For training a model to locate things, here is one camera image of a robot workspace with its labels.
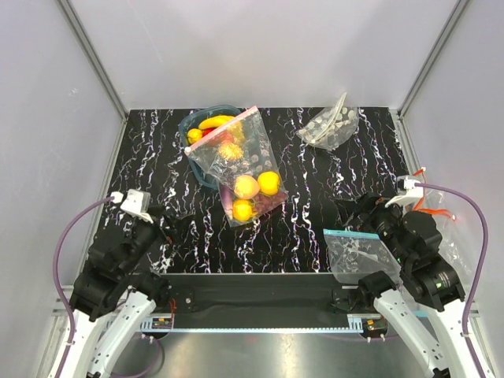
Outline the yellow lemon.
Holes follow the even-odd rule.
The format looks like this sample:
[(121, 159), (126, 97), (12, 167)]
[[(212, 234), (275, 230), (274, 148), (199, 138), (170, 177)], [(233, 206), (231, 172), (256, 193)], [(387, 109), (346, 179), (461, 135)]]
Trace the yellow lemon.
[(259, 175), (257, 182), (260, 191), (264, 195), (276, 195), (280, 189), (280, 176), (274, 171), (263, 172)]

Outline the orange peach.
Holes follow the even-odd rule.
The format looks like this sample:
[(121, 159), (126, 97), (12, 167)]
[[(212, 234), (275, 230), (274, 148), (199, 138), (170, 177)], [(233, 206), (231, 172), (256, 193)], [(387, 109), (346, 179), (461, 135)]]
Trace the orange peach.
[(235, 179), (234, 194), (239, 199), (252, 199), (260, 191), (259, 183), (250, 175), (241, 175)]

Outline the purple grape bunch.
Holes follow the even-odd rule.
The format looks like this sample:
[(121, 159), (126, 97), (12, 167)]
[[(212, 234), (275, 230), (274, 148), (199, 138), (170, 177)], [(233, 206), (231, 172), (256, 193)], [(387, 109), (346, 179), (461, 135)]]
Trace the purple grape bunch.
[(254, 211), (256, 213), (267, 213), (281, 205), (286, 198), (286, 192), (278, 192), (275, 195), (259, 193), (253, 198)]

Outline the teal plastic fruit tray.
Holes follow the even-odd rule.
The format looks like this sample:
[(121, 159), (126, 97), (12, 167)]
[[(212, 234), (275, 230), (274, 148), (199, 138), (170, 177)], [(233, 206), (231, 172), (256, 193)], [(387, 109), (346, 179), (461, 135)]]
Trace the teal plastic fruit tray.
[(178, 129), (180, 134), (180, 140), (185, 150), (187, 147), (190, 148), (188, 153), (184, 152), (189, 160), (192, 172), (195, 175), (195, 179), (203, 187), (217, 191), (219, 189), (219, 184), (215, 176), (208, 173), (208, 169), (212, 162), (215, 160), (215, 149), (209, 145), (209, 141), (206, 141), (203, 145), (198, 146), (194, 149), (189, 143), (188, 132), (192, 129), (197, 129), (199, 124), (204, 120), (216, 116), (231, 116), (236, 117), (241, 114), (241, 110), (230, 105), (219, 105), (212, 106), (205, 109), (200, 109), (194, 111), (193, 113), (186, 115), (184, 119), (179, 123)]

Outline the pink zip top bag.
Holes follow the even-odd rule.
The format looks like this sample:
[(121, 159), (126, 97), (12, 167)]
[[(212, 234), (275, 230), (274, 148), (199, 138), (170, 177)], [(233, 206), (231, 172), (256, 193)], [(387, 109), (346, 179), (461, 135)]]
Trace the pink zip top bag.
[[(215, 149), (216, 155), (215, 160), (208, 169), (208, 173), (216, 177), (219, 186), (225, 185), (233, 192), (233, 201), (239, 199), (235, 196), (233, 191), (235, 179), (238, 176), (250, 175), (257, 180), (261, 173), (267, 171), (274, 171), (279, 174), (280, 189), (278, 192), (287, 193), (272, 151), (268, 133), (265, 130), (264, 122), (256, 106), (245, 110), (216, 130), (216, 132), (222, 131), (228, 131), (233, 135), (233, 143), (241, 146), (243, 149), (243, 157), (236, 161), (226, 161), (218, 152), (219, 146), (222, 143), (219, 146), (211, 146)], [(198, 142), (192, 145), (193, 148), (197, 149), (198, 146), (203, 145), (206, 141), (209, 141), (210, 138), (210, 135), (202, 137)], [(255, 216), (253, 218), (246, 223), (241, 223), (233, 219), (232, 208), (225, 209), (223, 207), (223, 209), (228, 223), (232, 227), (249, 224), (256, 221), (260, 216), (272, 211), (267, 213), (256, 213), (254, 211)]]

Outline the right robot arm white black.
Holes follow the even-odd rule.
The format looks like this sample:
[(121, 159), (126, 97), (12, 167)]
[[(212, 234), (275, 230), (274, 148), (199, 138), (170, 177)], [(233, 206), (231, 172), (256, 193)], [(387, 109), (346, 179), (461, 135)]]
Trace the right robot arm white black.
[(493, 377), (472, 335), (472, 299), (440, 253), (443, 237), (434, 218), (403, 209), (414, 199), (368, 193), (356, 201), (351, 215), (362, 224), (349, 236), (376, 240), (399, 267), (397, 278), (383, 269), (359, 273), (356, 303), (392, 325), (426, 377)]

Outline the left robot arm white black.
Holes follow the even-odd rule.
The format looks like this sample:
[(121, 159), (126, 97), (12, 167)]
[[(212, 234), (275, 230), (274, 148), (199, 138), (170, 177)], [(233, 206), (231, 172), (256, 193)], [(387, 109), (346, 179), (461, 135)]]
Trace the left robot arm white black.
[(182, 221), (160, 215), (137, 220), (132, 230), (107, 246), (95, 240), (70, 298), (66, 341), (57, 352), (51, 377), (110, 377), (112, 369), (150, 313), (171, 302), (170, 282), (154, 272), (137, 272), (139, 261), (156, 241), (179, 242)]

